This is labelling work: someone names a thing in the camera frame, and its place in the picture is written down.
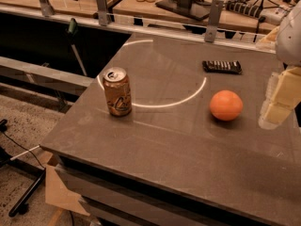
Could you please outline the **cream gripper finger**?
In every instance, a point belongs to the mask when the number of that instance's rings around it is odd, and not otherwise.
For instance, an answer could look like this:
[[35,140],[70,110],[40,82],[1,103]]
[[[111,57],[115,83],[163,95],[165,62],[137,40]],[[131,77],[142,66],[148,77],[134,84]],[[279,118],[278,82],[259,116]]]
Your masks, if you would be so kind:
[[301,67],[289,66],[282,73],[272,73],[261,107],[259,126],[274,130],[285,122],[301,102]]
[[277,39],[277,32],[279,27],[275,27],[271,32],[269,32],[266,36],[261,38],[257,43],[256,47],[258,49],[263,50],[274,50],[276,48],[276,39]]

